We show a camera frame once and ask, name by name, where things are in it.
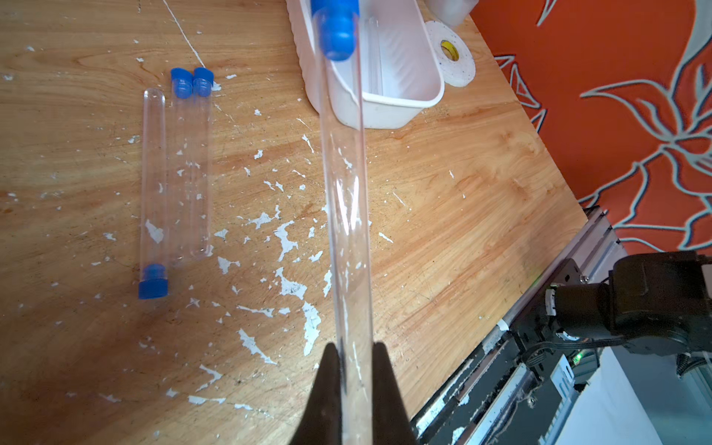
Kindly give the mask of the test tube blue cap pair-right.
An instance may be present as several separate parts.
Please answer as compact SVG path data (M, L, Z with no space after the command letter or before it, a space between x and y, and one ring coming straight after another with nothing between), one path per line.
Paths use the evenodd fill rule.
M211 155L211 105L214 75L206 68L194 70L194 115L191 167L193 182L193 241L191 253L196 259L207 256L210 238L210 155Z

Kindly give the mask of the test tube blue cap pair-left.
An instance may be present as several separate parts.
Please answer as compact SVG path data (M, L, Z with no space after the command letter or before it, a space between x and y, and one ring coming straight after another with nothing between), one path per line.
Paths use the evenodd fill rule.
M189 261L194 238L194 197L191 146L194 130L193 75L171 69L169 142L170 263L180 267Z

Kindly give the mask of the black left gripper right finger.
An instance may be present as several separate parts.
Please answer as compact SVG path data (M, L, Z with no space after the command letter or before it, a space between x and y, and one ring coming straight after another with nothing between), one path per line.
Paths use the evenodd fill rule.
M374 444L416 445L386 345L375 343L372 355Z

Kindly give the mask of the clear test tube blue cap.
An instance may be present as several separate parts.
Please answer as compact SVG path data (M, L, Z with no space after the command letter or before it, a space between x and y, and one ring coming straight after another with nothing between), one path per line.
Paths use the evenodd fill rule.
M367 68L367 87L369 94L381 96L383 93L381 47L379 22L375 17L370 17L363 24L365 37Z

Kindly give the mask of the white flat tape disc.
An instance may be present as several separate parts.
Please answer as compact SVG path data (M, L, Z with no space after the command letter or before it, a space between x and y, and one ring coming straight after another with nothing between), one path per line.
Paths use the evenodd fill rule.
M466 87L477 74L474 57L463 39L442 22L425 23L431 47L443 80L454 87Z

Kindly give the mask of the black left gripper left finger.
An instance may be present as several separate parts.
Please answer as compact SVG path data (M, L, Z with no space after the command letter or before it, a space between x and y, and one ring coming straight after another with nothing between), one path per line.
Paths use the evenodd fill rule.
M339 352L328 343L291 445L341 444L341 370Z

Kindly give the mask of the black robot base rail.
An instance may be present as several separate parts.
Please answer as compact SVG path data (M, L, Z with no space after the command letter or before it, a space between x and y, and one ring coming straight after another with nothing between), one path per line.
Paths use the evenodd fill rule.
M559 338L545 307L556 287L603 282L626 255L606 213L595 207L586 215L580 233L412 420L418 443L556 442L598 352L543 350L532 368L520 356Z

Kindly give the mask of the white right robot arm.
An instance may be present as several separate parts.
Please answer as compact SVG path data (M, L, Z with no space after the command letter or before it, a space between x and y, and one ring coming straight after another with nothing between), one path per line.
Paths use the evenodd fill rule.
M558 443L710 443L710 257L629 256L599 283L553 287L545 305L552 335L533 356L601 354Z

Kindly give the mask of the white plastic tray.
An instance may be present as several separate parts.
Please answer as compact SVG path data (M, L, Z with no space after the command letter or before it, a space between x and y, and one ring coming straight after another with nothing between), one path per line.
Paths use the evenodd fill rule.
M318 112L316 43L311 1L286 1L307 98ZM402 128L423 109L441 100L444 81L417 1L359 1L363 122L369 129ZM363 24L379 22L383 93L369 94Z

